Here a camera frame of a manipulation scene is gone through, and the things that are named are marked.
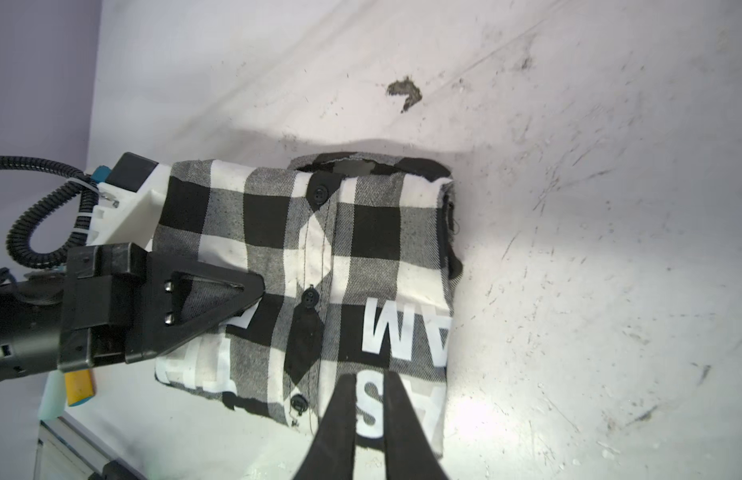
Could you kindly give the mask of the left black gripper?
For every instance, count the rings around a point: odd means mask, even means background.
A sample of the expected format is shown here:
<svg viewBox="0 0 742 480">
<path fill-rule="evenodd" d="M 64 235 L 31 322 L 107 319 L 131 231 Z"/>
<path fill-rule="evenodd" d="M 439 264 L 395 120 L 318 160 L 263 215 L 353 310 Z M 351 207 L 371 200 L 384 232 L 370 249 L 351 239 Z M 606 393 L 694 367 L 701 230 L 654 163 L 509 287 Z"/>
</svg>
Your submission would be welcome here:
<svg viewBox="0 0 742 480">
<path fill-rule="evenodd" d="M 64 272 L 22 282 L 0 269 L 0 382 L 156 358 L 264 293 L 259 274 L 134 243 L 74 248 Z"/>
</svg>

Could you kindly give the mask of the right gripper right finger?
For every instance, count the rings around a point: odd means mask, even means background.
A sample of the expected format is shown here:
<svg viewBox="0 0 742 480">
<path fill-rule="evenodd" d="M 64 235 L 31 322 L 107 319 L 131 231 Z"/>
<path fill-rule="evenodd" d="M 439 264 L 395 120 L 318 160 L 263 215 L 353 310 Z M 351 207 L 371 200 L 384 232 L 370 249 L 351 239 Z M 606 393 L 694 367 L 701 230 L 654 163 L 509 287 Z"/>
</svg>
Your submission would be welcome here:
<svg viewBox="0 0 742 480">
<path fill-rule="evenodd" d="M 396 372 L 384 374 L 383 409 L 386 478 L 446 480 Z"/>
</svg>

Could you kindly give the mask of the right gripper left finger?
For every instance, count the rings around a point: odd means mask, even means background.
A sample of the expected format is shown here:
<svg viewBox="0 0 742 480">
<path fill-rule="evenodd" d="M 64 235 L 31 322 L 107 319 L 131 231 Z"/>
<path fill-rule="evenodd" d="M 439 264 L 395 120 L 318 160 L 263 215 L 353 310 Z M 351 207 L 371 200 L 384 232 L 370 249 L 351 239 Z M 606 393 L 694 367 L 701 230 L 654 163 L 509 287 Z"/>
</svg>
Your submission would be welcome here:
<svg viewBox="0 0 742 480">
<path fill-rule="evenodd" d="M 352 479 L 356 451 L 356 381 L 343 375 L 294 480 Z"/>
</svg>

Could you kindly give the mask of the black white checkered shirt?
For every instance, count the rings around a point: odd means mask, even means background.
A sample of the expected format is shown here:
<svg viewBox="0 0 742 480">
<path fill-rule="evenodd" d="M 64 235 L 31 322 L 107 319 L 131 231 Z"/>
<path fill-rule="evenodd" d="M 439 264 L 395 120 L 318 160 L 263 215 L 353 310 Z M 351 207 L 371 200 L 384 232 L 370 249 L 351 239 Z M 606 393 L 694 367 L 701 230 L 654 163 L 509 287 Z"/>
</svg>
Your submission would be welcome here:
<svg viewBox="0 0 742 480">
<path fill-rule="evenodd" d="M 287 168 L 173 165 L 159 253 L 259 274 L 248 310 L 160 356 L 156 379 L 313 434 L 357 379 L 360 446 L 381 449 L 383 377 L 400 375 L 441 455 L 453 300 L 453 178 L 430 159 L 365 152 Z"/>
</svg>

